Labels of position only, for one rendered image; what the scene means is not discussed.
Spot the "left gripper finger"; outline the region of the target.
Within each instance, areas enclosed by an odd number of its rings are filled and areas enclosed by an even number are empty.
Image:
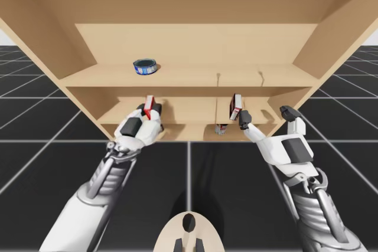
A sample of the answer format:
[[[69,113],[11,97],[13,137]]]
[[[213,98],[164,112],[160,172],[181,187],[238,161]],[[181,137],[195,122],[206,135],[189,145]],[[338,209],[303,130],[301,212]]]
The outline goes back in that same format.
[[[134,118],[134,117],[143,119],[143,117],[145,116],[144,106],[145,104],[140,104],[133,112],[131,112],[127,116],[127,119]]]
[[[162,104],[154,103],[151,107],[150,120],[161,123]]]

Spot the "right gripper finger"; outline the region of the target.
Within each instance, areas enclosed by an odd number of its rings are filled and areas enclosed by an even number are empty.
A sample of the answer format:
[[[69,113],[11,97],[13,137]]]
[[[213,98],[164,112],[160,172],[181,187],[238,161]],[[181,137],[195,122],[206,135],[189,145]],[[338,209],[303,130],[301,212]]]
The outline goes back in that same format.
[[[252,124],[252,117],[247,110],[241,110],[239,112],[239,127],[245,136],[253,143],[257,143],[266,138],[265,134]]]
[[[305,136],[307,132],[306,124],[300,112],[291,106],[281,106],[279,109],[282,118],[288,122],[287,134],[301,134]]]

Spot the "dark red carton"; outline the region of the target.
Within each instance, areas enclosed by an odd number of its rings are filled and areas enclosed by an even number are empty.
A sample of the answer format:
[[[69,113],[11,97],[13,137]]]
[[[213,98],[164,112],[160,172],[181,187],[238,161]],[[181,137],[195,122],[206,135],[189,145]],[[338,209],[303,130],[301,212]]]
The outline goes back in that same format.
[[[237,120],[240,111],[243,109],[242,95],[235,93],[229,107],[229,119]]]

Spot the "tan robot part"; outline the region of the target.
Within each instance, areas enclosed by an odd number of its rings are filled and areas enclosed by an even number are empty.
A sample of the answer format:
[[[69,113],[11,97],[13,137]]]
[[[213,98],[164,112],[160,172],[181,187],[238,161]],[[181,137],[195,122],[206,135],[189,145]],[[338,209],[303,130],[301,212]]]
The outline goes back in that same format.
[[[166,223],[153,252],[225,252],[225,249],[218,232],[206,217],[186,211]]]

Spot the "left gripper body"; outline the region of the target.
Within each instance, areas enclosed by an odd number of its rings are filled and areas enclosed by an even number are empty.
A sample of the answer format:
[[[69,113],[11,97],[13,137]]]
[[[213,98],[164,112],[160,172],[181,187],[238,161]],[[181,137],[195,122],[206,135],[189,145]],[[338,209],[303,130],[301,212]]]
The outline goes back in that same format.
[[[115,139],[130,137],[130,142],[140,141],[149,146],[157,140],[162,132],[161,116],[158,112],[151,112],[150,119],[144,119],[141,112],[128,114],[114,132]]]

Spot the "blue flat can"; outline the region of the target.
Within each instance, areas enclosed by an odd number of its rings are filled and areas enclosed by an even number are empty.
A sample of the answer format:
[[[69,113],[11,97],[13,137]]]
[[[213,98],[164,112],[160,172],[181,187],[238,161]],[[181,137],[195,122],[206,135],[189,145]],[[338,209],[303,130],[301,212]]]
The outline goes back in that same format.
[[[157,71],[157,62],[151,58],[138,59],[133,62],[134,69],[139,75],[150,75]]]

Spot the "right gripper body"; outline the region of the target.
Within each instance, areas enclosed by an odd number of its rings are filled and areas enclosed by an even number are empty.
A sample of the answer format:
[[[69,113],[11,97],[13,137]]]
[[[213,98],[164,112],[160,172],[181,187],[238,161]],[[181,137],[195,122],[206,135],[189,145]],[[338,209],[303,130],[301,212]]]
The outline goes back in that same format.
[[[271,165],[313,161],[313,151],[302,134],[266,137],[262,132],[255,133],[255,144],[263,159]]]

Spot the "pale wooden shelf unit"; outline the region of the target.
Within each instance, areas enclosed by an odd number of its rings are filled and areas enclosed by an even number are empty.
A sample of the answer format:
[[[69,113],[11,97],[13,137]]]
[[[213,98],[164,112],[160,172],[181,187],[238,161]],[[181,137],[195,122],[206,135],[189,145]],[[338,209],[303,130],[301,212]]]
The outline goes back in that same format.
[[[153,95],[163,140],[233,141],[235,93],[274,134],[378,29],[378,0],[0,0],[0,29],[108,137]]]

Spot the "red and white carton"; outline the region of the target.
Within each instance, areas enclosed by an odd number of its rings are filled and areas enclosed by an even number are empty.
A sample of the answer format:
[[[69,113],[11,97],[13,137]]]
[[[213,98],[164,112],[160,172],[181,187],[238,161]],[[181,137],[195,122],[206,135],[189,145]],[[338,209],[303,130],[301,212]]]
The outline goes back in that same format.
[[[151,112],[155,110],[154,107],[155,107],[154,96],[153,95],[146,96],[143,110],[148,120],[151,120]]]

